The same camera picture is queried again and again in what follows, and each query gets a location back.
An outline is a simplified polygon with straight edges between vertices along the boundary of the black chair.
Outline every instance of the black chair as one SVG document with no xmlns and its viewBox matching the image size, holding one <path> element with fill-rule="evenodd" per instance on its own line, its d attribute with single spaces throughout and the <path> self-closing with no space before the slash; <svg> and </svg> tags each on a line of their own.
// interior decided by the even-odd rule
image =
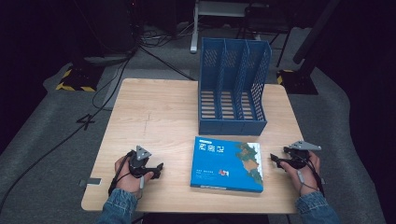
<svg viewBox="0 0 396 224">
<path fill-rule="evenodd" d="M 244 39 L 246 33 L 275 35 L 270 42 L 270 45 L 272 45 L 280 34 L 286 35 L 276 63 L 276 67 L 279 67 L 300 4 L 301 1 L 299 0 L 250 1 L 248 7 L 245 8 L 244 21 L 236 38 L 239 37 L 241 32 Z"/>
</svg>

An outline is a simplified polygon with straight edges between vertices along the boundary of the blue book cover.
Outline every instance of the blue book cover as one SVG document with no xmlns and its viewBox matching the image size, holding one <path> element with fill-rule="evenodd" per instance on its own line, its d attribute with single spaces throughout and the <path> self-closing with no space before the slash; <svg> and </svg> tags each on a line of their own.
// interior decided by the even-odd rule
<svg viewBox="0 0 396 224">
<path fill-rule="evenodd" d="M 262 192 L 259 143 L 195 137 L 192 187 Z"/>
</svg>

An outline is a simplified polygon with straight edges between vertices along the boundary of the gray carpet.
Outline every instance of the gray carpet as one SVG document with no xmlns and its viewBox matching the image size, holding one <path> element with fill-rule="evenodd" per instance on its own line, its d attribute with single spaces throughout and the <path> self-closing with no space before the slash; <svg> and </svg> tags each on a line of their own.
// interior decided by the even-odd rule
<svg viewBox="0 0 396 224">
<path fill-rule="evenodd" d="M 275 68 L 279 50 L 273 51 L 267 83 L 276 83 L 276 71 L 279 69 L 299 68 L 300 65 L 291 59 L 308 32 L 298 29 L 292 32 L 279 68 Z M 234 38 L 235 34 L 235 29 L 208 29 L 200 36 Z M 274 45 L 280 46 L 283 37 Z M 200 51 L 190 54 L 190 41 L 191 36 L 188 35 L 148 50 L 198 78 Z M 0 156 L 1 196 L 17 176 L 72 133 L 79 125 L 76 124 L 78 119 L 95 113 L 96 108 L 92 105 L 95 92 L 55 90 L 68 66 L 66 64 L 44 82 L 48 95 Z M 99 89 L 114 77 L 118 67 L 106 68 Z M 136 69 L 166 70 L 163 78 L 178 78 L 177 73 L 170 75 L 172 72 L 168 67 L 142 51 L 138 51 L 128 63 L 125 76 L 132 76 Z M 327 200 L 343 223 L 385 223 L 374 184 L 350 139 L 347 96 L 318 69 L 311 77 L 319 95 L 290 95 L 290 102 L 304 140 L 323 148 L 319 152 L 320 171 L 327 181 L 324 186 Z M 110 86 L 97 93 L 94 98 L 96 105 L 101 105 L 107 92 L 113 90 L 114 86 Z M 90 176 L 110 115 L 108 111 L 97 114 L 93 119 L 95 123 L 90 124 L 87 131 L 79 131 L 36 165 L 9 194 L 0 222 L 93 223 L 99 213 L 82 210 L 80 203 L 84 189 L 78 182 Z M 270 215 L 269 219 L 272 224 L 287 223 L 286 216 Z M 292 215 L 291 222 L 297 224 L 301 220 Z"/>
</svg>

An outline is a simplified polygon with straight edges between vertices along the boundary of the wooden table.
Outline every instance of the wooden table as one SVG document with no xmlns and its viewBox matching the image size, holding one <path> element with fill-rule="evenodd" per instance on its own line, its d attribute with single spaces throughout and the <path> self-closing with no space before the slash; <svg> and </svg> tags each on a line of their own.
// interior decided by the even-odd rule
<svg viewBox="0 0 396 224">
<path fill-rule="evenodd" d="M 198 135 L 198 82 L 127 78 L 122 82 L 82 207 L 100 211 L 113 178 L 114 162 L 139 145 L 152 156 L 147 167 L 164 163 L 160 179 L 144 189 L 136 211 L 180 213 L 295 213 L 298 197 L 290 178 L 270 160 L 285 157 L 284 146 L 303 139 L 289 98 L 280 85 L 265 85 L 263 107 L 268 124 L 261 136 L 208 136 L 259 142 L 262 149 L 263 193 L 190 187 L 194 137 Z"/>
</svg>

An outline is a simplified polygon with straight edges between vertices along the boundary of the jeans jacket sleeve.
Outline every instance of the jeans jacket sleeve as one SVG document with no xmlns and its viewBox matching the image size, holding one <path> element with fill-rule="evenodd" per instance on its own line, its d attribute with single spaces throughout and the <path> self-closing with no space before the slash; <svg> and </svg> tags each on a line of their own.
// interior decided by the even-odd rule
<svg viewBox="0 0 396 224">
<path fill-rule="evenodd" d="M 296 207 L 304 224 L 340 223 L 337 214 L 319 191 L 300 197 Z"/>
<path fill-rule="evenodd" d="M 96 223 L 131 223 L 137 206 L 136 197 L 123 189 L 114 189 L 103 205 L 103 211 Z"/>
</svg>

